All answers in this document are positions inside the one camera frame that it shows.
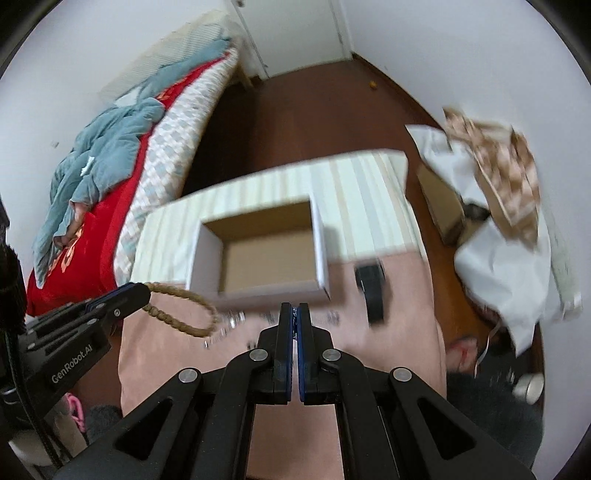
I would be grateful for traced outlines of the black smart watch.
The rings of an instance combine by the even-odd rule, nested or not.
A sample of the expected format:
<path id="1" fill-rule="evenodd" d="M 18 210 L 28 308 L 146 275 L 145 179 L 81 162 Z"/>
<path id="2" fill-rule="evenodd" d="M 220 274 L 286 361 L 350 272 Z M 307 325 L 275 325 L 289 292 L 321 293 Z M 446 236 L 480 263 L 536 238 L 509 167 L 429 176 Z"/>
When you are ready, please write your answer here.
<path id="1" fill-rule="evenodd" d="M 367 317 L 370 325 L 384 321 L 384 286 L 386 275 L 379 260 L 356 265 L 356 286 L 365 298 Z"/>

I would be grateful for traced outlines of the red bed sheet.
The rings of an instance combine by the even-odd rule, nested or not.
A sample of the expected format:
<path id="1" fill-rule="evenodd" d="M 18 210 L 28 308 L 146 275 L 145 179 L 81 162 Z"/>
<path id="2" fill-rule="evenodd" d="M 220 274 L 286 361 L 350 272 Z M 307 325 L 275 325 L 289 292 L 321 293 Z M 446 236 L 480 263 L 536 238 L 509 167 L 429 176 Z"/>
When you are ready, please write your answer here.
<path id="1" fill-rule="evenodd" d="M 143 168 L 147 139 L 155 126 L 140 139 L 131 177 L 85 213 L 70 242 L 52 264 L 43 287 L 36 286 L 31 272 L 27 286 L 30 316 L 41 316 L 65 304 L 97 297 L 118 287 L 112 268 L 114 250 Z"/>

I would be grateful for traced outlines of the pink slipper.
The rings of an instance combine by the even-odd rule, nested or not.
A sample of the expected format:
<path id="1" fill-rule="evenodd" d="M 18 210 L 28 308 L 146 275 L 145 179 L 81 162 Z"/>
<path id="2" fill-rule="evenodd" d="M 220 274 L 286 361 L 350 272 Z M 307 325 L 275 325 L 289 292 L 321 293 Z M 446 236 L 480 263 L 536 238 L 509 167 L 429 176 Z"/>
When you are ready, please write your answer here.
<path id="1" fill-rule="evenodd" d="M 66 393 L 64 398 L 68 404 L 70 416 L 82 434 L 86 433 L 85 414 L 81 401 L 72 393 Z"/>

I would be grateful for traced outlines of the black fuzzy cushion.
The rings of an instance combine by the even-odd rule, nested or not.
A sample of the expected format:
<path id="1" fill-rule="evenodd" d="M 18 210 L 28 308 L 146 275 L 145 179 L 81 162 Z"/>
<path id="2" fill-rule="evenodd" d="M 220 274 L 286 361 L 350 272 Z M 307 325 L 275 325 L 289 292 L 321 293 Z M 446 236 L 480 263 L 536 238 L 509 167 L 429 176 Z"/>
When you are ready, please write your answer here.
<path id="1" fill-rule="evenodd" d="M 499 384 L 464 373 L 447 374 L 447 399 L 523 464 L 533 466 L 543 439 L 537 407 Z"/>

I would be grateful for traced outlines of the red flip-flop foot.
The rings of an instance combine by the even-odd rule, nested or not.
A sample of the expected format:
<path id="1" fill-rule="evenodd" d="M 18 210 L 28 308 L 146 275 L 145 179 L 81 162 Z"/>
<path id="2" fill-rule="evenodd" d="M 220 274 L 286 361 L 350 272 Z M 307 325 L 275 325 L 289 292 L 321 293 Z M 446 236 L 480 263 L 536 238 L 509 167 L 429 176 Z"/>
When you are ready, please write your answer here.
<path id="1" fill-rule="evenodd" d="M 478 339 L 462 337 L 452 342 L 446 350 L 446 367 L 449 373 L 472 375 L 479 357 Z"/>

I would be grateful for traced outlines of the pink striped table cloth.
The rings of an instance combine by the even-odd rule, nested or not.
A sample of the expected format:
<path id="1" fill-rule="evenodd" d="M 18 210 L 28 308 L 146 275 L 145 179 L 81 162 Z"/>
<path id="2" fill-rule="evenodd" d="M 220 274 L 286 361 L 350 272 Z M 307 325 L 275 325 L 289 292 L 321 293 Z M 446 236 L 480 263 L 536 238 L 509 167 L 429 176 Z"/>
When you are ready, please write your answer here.
<path id="1" fill-rule="evenodd" d="M 335 347 L 382 371 L 406 367 L 447 389 L 445 348 L 408 160 L 366 150 L 217 185 L 153 211 L 135 282 L 181 286 L 226 317 L 204 339 L 138 312 L 123 325 L 118 374 L 130 412 L 185 367 L 223 367 L 256 342 L 283 303 L 308 303 Z"/>

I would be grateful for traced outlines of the white cup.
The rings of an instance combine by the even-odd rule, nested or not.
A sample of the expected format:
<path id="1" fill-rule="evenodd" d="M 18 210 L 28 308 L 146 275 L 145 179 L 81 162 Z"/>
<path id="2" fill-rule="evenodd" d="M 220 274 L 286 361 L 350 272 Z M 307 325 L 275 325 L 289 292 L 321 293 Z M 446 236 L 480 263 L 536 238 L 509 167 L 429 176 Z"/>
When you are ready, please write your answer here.
<path id="1" fill-rule="evenodd" d="M 513 395 L 529 405 L 534 405 L 542 396 L 545 387 L 545 377 L 542 373 L 525 374 L 519 378 L 513 387 Z"/>

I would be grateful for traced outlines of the white cardboard box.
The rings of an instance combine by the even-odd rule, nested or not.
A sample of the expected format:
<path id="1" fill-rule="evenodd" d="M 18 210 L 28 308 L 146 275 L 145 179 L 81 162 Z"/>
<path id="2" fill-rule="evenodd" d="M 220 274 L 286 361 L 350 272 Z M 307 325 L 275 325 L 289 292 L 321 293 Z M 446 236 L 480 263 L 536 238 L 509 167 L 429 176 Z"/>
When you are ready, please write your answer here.
<path id="1" fill-rule="evenodd" d="M 304 197 L 199 222 L 185 288 L 220 310 L 331 298 L 325 228 Z"/>

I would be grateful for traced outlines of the blue-grey blanket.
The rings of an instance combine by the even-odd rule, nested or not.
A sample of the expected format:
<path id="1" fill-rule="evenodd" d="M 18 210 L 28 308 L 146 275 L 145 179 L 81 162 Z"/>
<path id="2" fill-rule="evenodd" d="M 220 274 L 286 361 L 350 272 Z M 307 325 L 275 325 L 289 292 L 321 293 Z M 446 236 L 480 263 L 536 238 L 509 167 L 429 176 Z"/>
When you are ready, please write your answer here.
<path id="1" fill-rule="evenodd" d="M 49 208 L 33 243 L 37 287 L 44 286 L 85 213 L 131 177 L 141 137 L 164 116 L 164 104 L 156 96 L 196 67 L 221 59 L 229 45 L 229 38 L 217 38 L 182 60 L 159 66 L 133 87 L 133 104 L 107 108 L 79 132 L 54 171 Z"/>

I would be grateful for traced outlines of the checkered mattress cover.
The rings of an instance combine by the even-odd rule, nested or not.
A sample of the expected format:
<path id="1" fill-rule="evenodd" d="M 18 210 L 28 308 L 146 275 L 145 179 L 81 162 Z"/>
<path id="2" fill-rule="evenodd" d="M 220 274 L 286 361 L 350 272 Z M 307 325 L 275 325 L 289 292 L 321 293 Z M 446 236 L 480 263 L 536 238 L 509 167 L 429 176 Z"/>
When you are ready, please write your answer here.
<path id="1" fill-rule="evenodd" d="M 179 197 L 205 126 L 238 63 L 238 48 L 228 47 L 156 96 L 165 113 L 148 136 L 143 168 L 116 242 L 112 261 L 116 285 L 131 278 L 147 216 Z"/>

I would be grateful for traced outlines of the white paper sheet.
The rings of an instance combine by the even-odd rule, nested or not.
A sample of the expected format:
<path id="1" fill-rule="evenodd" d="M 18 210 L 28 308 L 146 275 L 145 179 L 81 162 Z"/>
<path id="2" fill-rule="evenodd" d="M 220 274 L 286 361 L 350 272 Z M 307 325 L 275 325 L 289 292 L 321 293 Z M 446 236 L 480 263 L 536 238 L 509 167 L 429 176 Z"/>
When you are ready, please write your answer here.
<path id="1" fill-rule="evenodd" d="M 465 144 L 429 126 L 409 125 L 407 130 L 422 160 L 463 201 L 488 206 Z M 532 345 L 538 322 L 568 320 L 583 309 L 574 263 L 547 206 L 539 214 L 535 247 L 506 238 L 489 218 L 458 248 L 454 262 L 471 299 L 500 316 L 518 355 Z"/>

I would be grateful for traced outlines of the brown cardboard box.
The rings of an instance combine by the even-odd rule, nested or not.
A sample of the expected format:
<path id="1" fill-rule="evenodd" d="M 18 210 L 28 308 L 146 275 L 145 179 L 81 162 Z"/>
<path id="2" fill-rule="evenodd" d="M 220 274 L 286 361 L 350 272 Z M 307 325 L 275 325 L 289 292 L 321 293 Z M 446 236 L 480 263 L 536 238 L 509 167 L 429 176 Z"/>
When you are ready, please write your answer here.
<path id="1" fill-rule="evenodd" d="M 435 172 L 421 165 L 417 178 L 431 218 L 445 245 L 456 245 L 465 228 L 461 198 Z"/>

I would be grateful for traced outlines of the white pillow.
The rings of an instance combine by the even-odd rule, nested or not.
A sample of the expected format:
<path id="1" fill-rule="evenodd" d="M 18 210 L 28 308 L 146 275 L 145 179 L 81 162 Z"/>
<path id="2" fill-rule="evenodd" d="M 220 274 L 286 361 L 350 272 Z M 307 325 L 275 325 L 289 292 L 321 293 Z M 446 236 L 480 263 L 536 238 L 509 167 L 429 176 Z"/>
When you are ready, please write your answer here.
<path id="1" fill-rule="evenodd" d="M 160 67 L 185 60 L 212 41 L 229 32 L 229 16 L 225 12 L 212 10 L 196 20 L 184 24 L 169 33 L 130 64 L 125 66 L 98 93 L 98 98 L 113 102 L 129 90 L 153 75 Z"/>

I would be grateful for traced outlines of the white door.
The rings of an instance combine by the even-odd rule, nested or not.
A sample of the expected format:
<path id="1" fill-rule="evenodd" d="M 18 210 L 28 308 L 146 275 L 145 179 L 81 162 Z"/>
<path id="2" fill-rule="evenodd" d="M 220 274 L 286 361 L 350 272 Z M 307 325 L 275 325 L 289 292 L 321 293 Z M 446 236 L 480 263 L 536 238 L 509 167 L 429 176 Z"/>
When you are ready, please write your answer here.
<path id="1" fill-rule="evenodd" d="M 335 0 L 230 0 L 260 78 L 352 58 L 342 3 Z"/>

